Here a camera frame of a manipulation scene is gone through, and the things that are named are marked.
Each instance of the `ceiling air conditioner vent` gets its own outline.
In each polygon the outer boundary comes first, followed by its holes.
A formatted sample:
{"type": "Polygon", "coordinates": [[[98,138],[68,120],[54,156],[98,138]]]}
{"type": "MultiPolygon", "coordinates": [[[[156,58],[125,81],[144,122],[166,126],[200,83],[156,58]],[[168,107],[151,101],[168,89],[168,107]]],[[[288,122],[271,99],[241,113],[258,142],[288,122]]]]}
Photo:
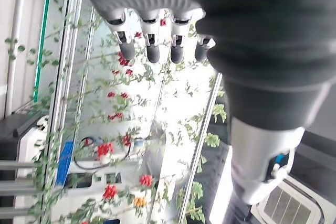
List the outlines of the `ceiling air conditioner vent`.
{"type": "Polygon", "coordinates": [[[321,212],[315,202],[286,183],[281,183],[258,205],[267,224],[318,224],[321,212]]]}
{"type": "Polygon", "coordinates": [[[268,197],[264,212],[276,224],[306,224],[311,211],[277,187],[268,197]]]}

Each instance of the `metal pole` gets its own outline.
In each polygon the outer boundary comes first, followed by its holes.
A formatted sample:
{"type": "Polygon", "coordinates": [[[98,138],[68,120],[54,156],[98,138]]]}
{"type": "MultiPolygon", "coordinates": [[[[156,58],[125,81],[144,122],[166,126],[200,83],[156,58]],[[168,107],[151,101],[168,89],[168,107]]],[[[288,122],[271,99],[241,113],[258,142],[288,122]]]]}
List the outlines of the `metal pole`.
{"type": "Polygon", "coordinates": [[[66,62],[67,57],[69,55],[69,44],[71,43],[69,40],[71,39],[72,26],[70,25],[68,15],[71,15],[74,11],[75,0],[64,0],[63,7],[63,17],[64,21],[64,30],[62,34],[62,40],[59,43],[59,65],[56,77],[56,85],[55,92],[52,96],[52,100],[50,102],[50,110],[49,110],[49,122],[48,122],[48,134],[46,139],[46,146],[44,149],[44,157],[48,157],[48,161],[44,166],[44,180],[43,180],[43,188],[48,190],[47,193],[42,195],[41,197],[41,210],[44,213],[41,216],[39,223],[49,223],[50,222],[50,211],[49,205],[47,204],[48,198],[51,196],[52,187],[55,182],[55,169],[51,168],[51,164],[57,161],[59,157],[59,146],[55,149],[55,144],[60,138],[61,130],[60,129],[60,118],[62,112],[62,96],[64,93],[64,85],[67,82],[70,82],[69,79],[64,78],[64,72],[67,69],[66,62]]]}
{"type": "MultiPolygon", "coordinates": [[[[91,47],[92,47],[92,38],[94,33],[94,27],[93,22],[96,18],[95,15],[95,8],[91,8],[91,16],[90,16],[90,29],[89,29],[89,36],[86,42],[86,49],[85,49],[85,64],[89,62],[89,59],[91,57],[91,47]]],[[[74,139],[74,149],[76,147],[76,139],[78,136],[78,130],[79,130],[79,121],[82,113],[82,106],[83,106],[83,93],[85,92],[85,86],[86,86],[86,80],[88,79],[88,66],[85,66],[84,73],[82,75],[82,79],[80,81],[80,91],[79,91],[79,100],[77,103],[77,109],[76,109],[76,116],[75,116],[75,130],[73,131],[73,139],[74,139]]]]}
{"type": "Polygon", "coordinates": [[[214,86],[211,90],[210,98],[209,98],[208,104],[206,106],[206,111],[205,111],[205,114],[204,114],[204,117],[203,117],[203,120],[202,120],[201,131],[199,133],[200,141],[198,142],[198,144],[196,146],[194,156],[193,156],[193,159],[192,159],[192,162],[191,162],[191,174],[190,174],[188,182],[185,186],[184,197],[183,197],[182,204],[181,204],[181,209],[180,209],[180,212],[179,212],[179,215],[178,215],[179,219],[178,219],[177,224],[182,224],[183,223],[183,219],[184,219],[185,212],[186,212],[186,209],[187,209],[187,205],[188,205],[188,202],[189,202],[189,195],[190,195],[190,192],[191,192],[191,188],[193,186],[195,173],[197,171],[198,160],[201,156],[201,151],[202,151],[202,147],[203,147],[203,144],[204,144],[206,131],[207,131],[207,128],[208,128],[208,125],[209,125],[211,115],[212,115],[212,109],[214,107],[214,104],[215,104],[215,101],[216,101],[216,98],[217,98],[217,93],[218,93],[218,89],[219,89],[221,80],[222,80],[222,74],[218,73],[217,76],[216,76],[214,86]]]}
{"type": "Polygon", "coordinates": [[[19,208],[14,207],[0,207],[0,220],[13,219],[17,216],[27,216],[29,215],[30,208],[19,208]]]}
{"type": "Polygon", "coordinates": [[[19,40],[20,28],[22,21],[22,14],[24,8],[25,0],[16,0],[14,20],[13,20],[13,30],[12,30],[12,42],[10,49],[13,51],[13,59],[9,56],[8,63],[8,78],[7,78],[7,95],[6,95],[6,106],[5,106],[5,117],[11,115],[13,107],[13,94],[14,94],[14,81],[15,81],[15,68],[16,68],[16,58],[18,53],[18,42],[14,40],[19,40]]]}
{"type": "MultiPolygon", "coordinates": [[[[77,41],[77,33],[78,33],[78,21],[80,17],[80,10],[82,7],[82,0],[77,0],[76,2],[76,10],[75,10],[75,17],[74,17],[74,28],[72,31],[72,37],[71,37],[71,44],[70,44],[70,56],[67,63],[67,77],[66,80],[68,80],[65,83],[65,89],[64,89],[64,95],[63,95],[63,107],[61,112],[61,118],[60,118],[60,129],[64,128],[65,119],[66,119],[66,112],[67,112],[67,106],[68,106],[68,96],[69,96],[69,90],[70,90],[70,84],[71,84],[71,75],[72,75],[72,67],[74,65],[74,58],[75,58],[75,52],[76,52],[76,41],[77,41]]],[[[59,141],[62,141],[63,134],[59,136],[59,141]]]]}
{"type": "Polygon", "coordinates": [[[34,168],[36,167],[35,163],[24,163],[17,161],[0,161],[0,170],[17,170],[19,168],[34,168]]]}

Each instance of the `air conditioner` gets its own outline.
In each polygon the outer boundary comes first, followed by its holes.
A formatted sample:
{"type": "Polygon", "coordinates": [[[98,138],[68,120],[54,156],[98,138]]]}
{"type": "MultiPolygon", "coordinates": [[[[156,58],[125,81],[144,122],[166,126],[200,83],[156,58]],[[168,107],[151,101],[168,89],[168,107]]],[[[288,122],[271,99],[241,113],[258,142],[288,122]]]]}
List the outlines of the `air conditioner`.
{"type": "Polygon", "coordinates": [[[251,213],[262,224],[333,224],[336,206],[288,176],[251,213]]]}

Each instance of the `white wall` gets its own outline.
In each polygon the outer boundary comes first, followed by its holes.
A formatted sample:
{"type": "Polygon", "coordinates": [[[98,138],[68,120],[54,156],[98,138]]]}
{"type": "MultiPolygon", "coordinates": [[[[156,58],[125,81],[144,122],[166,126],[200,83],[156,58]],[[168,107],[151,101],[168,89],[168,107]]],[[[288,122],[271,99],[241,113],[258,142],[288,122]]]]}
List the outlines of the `white wall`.
{"type": "MultiPolygon", "coordinates": [[[[6,90],[8,69],[8,44],[4,43],[11,36],[15,0],[0,0],[0,91],[6,90]]],[[[38,48],[41,19],[44,0],[25,0],[22,26],[20,29],[19,43],[29,48],[38,48]]],[[[17,56],[16,74],[14,83],[13,110],[27,103],[33,93],[36,65],[26,63],[26,55],[17,56]]],[[[0,92],[0,119],[5,110],[5,92],[0,92]]]]}

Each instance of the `black cable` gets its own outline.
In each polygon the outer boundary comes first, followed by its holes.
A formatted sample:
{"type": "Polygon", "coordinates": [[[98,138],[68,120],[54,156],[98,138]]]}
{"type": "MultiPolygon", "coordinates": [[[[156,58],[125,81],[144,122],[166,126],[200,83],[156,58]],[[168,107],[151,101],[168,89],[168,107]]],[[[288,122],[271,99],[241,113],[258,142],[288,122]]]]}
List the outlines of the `black cable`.
{"type": "MultiPolygon", "coordinates": [[[[85,147],[94,144],[94,142],[96,141],[96,140],[95,140],[94,138],[92,138],[92,137],[84,137],[80,142],[82,142],[82,141],[84,141],[84,140],[86,140],[86,139],[91,139],[91,140],[92,140],[92,143],[86,145],[85,147]]],[[[128,156],[130,155],[130,152],[131,152],[131,145],[129,146],[128,151],[127,151],[125,157],[123,157],[123,158],[121,159],[121,161],[124,161],[126,158],[128,158],[128,156]]],[[[83,166],[81,166],[81,165],[78,164],[75,155],[74,155],[73,158],[74,158],[74,159],[73,159],[73,162],[74,162],[79,168],[81,168],[81,169],[83,169],[83,170],[96,170],[96,169],[101,169],[101,168],[105,168],[105,167],[108,167],[108,166],[109,166],[109,164],[106,164],[106,165],[100,165],[100,166],[97,166],[97,167],[83,167],[83,166]]]]}

